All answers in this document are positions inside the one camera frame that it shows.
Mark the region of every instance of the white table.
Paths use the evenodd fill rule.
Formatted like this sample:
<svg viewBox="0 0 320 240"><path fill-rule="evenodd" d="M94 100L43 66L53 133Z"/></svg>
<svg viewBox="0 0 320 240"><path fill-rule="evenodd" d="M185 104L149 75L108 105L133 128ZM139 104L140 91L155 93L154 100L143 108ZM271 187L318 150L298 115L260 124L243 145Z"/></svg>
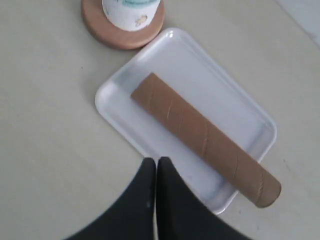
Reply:
<svg viewBox="0 0 320 240"><path fill-rule="evenodd" d="M0 239L59 240L107 209L141 156L94 105L136 52L91 37L81 0L0 0ZM262 164L282 183L269 208L240 194L221 215L257 239L320 234L320 51L272 0L166 0L189 32L275 119Z"/></svg>

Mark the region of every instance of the wooden coaster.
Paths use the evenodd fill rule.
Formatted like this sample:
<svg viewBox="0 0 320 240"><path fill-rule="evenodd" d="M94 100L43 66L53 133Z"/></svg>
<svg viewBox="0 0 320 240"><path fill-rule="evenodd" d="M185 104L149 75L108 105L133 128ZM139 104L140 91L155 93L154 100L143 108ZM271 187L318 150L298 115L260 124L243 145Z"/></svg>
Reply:
<svg viewBox="0 0 320 240"><path fill-rule="evenodd" d="M114 26L103 11L102 0L82 0L81 11L85 25L97 40L122 50L141 48L149 43L158 35L165 20L163 0L150 25L138 31L125 31Z"/></svg>

